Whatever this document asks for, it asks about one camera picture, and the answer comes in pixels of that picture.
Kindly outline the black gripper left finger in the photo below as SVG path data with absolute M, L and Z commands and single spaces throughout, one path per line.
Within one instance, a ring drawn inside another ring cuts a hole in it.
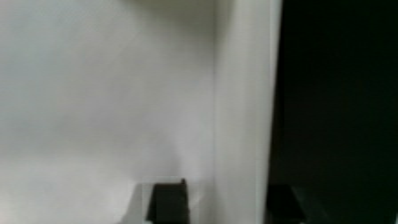
M 153 186 L 146 221 L 151 224 L 191 224 L 187 181 Z

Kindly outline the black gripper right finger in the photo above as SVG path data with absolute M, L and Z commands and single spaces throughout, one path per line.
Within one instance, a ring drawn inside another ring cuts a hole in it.
M 294 189 L 288 185 L 271 185 L 267 194 L 269 224 L 304 224 L 306 214 Z

